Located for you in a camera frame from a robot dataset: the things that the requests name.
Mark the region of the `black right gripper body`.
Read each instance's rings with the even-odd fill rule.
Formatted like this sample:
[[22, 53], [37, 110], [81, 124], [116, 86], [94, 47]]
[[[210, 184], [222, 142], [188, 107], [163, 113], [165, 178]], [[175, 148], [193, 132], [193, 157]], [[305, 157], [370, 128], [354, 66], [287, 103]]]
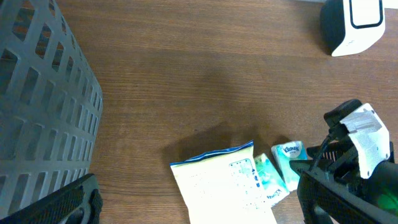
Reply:
[[289, 165], [299, 176], [311, 174], [320, 180], [344, 187], [363, 187], [367, 182], [359, 173], [358, 151], [348, 141], [331, 143], [313, 169], [312, 160], [290, 161]]

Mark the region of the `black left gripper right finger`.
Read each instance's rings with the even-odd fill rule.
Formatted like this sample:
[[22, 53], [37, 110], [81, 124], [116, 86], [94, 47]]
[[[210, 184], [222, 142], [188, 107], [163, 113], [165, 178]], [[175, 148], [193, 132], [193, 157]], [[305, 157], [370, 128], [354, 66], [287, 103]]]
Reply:
[[297, 189], [305, 223], [391, 223], [397, 216], [356, 197], [346, 189], [304, 172]]

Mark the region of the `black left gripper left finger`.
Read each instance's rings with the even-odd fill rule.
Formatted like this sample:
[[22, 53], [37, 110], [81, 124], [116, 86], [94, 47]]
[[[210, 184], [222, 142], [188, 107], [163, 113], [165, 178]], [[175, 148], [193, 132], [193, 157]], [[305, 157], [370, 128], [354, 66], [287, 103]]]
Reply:
[[1, 223], [87, 223], [98, 224], [103, 207], [94, 174], [69, 183], [33, 204], [9, 215]]

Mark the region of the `teal tissue pack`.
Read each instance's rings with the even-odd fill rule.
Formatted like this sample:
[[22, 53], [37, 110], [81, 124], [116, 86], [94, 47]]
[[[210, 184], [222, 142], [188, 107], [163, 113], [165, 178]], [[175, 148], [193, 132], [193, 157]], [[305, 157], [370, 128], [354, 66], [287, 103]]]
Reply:
[[282, 178], [290, 192], [297, 190], [300, 176], [293, 171], [290, 161], [307, 160], [302, 141], [292, 141], [285, 144], [278, 144], [271, 147], [272, 154], [282, 173]]
[[265, 153], [256, 156], [254, 162], [264, 188], [266, 202], [273, 207], [288, 196], [290, 192]]

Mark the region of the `cream blue snack bag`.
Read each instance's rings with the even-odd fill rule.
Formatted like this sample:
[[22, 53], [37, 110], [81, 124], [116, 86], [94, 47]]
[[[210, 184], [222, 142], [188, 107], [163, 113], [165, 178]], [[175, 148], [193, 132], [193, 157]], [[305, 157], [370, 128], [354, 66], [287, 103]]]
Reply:
[[276, 222], [253, 150], [249, 141], [170, 164], [191, 224]]

